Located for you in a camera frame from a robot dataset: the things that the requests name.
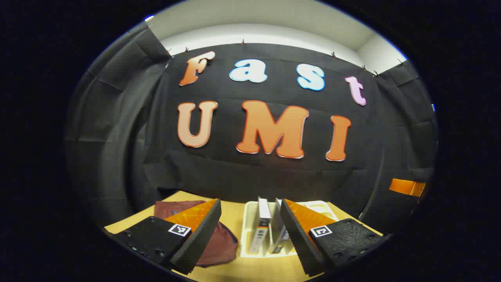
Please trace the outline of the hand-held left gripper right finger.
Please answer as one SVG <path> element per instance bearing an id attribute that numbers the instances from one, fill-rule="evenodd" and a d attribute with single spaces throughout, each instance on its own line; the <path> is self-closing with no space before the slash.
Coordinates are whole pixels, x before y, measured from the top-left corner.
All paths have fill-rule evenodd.
<path id="1" fill-rule="evenodd" d="M 282 199 L 280 215 L 310 277 L 353 267 L 392 237 L 353 218 L 336 221 L 288 199 Z"/>

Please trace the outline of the maroon schoolbag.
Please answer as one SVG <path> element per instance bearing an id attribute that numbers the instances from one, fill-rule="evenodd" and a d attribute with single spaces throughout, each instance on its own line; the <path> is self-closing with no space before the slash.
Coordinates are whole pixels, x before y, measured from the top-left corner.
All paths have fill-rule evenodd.
<path id="1" fill-rule="evenodd" d="M 154 216 L 166 219 L 203 203 L 205 203 L 203 200 L 179 202 L 156 201 Z M 237 247 L 237 237 L 224 224 L 218 222 L 196 266 L 207 268 L 215 265 L 227 264 L 236 258 Z"/>

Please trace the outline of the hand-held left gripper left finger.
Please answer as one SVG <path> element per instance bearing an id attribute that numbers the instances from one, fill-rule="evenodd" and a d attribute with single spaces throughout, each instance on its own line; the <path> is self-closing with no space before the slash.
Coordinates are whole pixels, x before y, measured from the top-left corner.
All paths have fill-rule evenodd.
<path id="1" fill-rule="evenodd" d="M 155 265 L 188 275 L 204 253 L 221 213 L 220 199 L 213 199 L 165 219 L 149 216 L 116 233 L 114 239 Z"/>

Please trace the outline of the white book with blue photo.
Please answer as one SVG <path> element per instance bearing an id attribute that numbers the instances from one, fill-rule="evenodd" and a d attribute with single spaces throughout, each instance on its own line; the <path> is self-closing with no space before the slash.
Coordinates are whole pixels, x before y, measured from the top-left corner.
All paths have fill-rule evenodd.
<path id="1" fill-rule="evenodd" d="M 281 217 L 282 200 L 275 198 L 274 209 L 270 225 L 270 248 L 271 255 L 288 255 L 293 250 L 293 244 L 289 233 Z"/>

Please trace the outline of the white book with portrait cover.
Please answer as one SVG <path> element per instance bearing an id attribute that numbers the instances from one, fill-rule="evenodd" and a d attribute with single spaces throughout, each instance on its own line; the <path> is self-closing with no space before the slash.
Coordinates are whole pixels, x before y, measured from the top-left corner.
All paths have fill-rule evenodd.
<path id="1" fill-rule="evenodd" d="M 263 248 L 265 237 L 270 229 L 271 213 L 266 198 L 258 197 L 256 219 L 254 221 L 254 235 L 248 248 L 251 255 L 257 255 Z"/>

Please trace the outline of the white bookshelf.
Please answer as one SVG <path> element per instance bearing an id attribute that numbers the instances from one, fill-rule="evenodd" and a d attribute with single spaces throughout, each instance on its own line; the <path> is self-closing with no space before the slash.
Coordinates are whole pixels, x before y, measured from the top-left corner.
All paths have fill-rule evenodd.
<path id="1" fill-rule="evenodd" d="M 299 202 L 299 205 L 307 207 L 315 212 L 321 213 L 326 217 L 338 221 L 336 214 L 331 210 L 331 207 L 324 201 L 307 201 Z M 280 252 L 272 253 L 274 250 L 276 237 L 270 232 L 265 235 L 261 247 L 257 253 L 250 253 L 249 247 L 254 239 L 255 230 L 258 226 L 258 202 L 250 201 L 245 204 L 243 225 L 240 236 L 240 257 L 253 258 L 253 259 L 263 259 L 263 258 L 275 258 L 275 257 L 288 257 L 297 256 L 297 252 L 291 241 L 286 243 Z"/>

